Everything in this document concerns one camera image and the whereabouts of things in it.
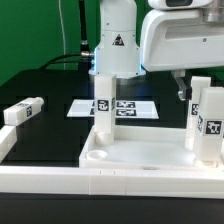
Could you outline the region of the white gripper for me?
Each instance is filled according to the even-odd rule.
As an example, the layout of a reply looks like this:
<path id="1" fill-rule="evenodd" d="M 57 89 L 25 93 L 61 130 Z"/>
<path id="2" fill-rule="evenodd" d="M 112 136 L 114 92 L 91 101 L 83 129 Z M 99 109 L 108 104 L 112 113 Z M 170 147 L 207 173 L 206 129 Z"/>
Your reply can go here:
<path id="1" fill-rule="evenodd" d="M 142 66 L 173 70 L 180 100 L 191 100 L 183 69 L 224 66 L 224 23 L 205 23 L 200 9 L 151 10 L 143 20 L 140 49 Z"/>

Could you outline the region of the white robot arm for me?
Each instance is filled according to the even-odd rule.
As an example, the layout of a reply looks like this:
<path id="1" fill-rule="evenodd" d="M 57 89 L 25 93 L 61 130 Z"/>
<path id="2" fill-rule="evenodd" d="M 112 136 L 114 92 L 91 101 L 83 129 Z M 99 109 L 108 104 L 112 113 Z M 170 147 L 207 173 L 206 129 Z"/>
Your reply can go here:
<path id="1" fill-rule="evenodd" d="M 188 100 L 186 70 L 224 66 L 224 0 L 147 1 L 152 10 L 137 35 L 134 0 L 100 0 L 100 43 L 90 73 L 128 79 L 170 71 L 179 98 Z"/>

